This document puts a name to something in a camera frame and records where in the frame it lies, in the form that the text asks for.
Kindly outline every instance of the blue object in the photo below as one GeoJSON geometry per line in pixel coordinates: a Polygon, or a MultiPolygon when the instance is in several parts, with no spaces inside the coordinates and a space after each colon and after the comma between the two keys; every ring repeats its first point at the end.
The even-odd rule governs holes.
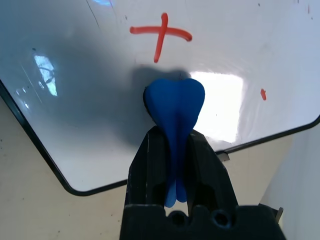
{"type": "Polygon", "coordinates": [[[164,132],[170,148],[165,206],[187,201],[183,169],[187,138],[197,123],[205,101],[205,89],[192,78],[158,79],[144,91],[144,104],[155,124],[164,132]]]}

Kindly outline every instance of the screw hole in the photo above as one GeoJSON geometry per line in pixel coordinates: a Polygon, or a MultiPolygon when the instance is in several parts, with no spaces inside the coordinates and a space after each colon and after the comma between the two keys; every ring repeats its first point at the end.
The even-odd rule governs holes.
{"type": "Polygon", "coordinates": [[[223,210],[215,210],[211,214],[211,219],[215,225],[223,229],[229,229],[231,227],[231,219],[229,215],[223,210]]]}
{"type": "Polygon", "coordinates": [[[184,227],[187,222],[187,216],[182,211],[173,211],[169,217],[172,219],[173,225],[178,228],[184,227]]]}

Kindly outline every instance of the red plus sign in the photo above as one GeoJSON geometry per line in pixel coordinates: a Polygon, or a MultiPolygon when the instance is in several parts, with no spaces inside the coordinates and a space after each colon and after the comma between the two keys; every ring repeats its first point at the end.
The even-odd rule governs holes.
{"type": "Polygon", "coordinates": [[[162,45],[164,43],[165,35],[173,35],[185,39],[187,42],[192,40],[192,35],[182,29],[168,27],[168,14],[163,13],[161,15],[162,24],[161,26],[139,26],[139,27],[130,27],[130,33],[132,34],[159,34],[158,41],[156,43],[154,62],[157,63],[160,58],[162,45]]]}

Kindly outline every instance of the blue heart-shaped object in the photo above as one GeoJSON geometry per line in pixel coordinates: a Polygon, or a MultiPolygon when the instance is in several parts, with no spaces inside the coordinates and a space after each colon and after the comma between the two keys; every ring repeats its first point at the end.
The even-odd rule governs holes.
{"type": "Polygon", "coordinates": [[[144,91],[144,104],[155,124],[166,135],[170,148],[166,207],[172,207],[176,200],[182,203],[187,200],[183,183],[186,143],[204,101],[204,87],[191,78],[181,81],[158,79],[144,91]]]}

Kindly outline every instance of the white board surface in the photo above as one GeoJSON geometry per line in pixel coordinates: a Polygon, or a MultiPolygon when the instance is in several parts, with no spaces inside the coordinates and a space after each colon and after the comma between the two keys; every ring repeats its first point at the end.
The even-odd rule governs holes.
{"type": "Polygon", "coordinates": [[[127,178],[154,125],[142,94],[157,78],[203,84],[195,129],[215,151],[313,122],[319,26],[316,0],[2,1],[0,79],[71,188],[86,192],[127,178]],[[167,30],[155,62],[159,34],[130,29],[158,31],[163,13],[192,40],[167,30]]]}

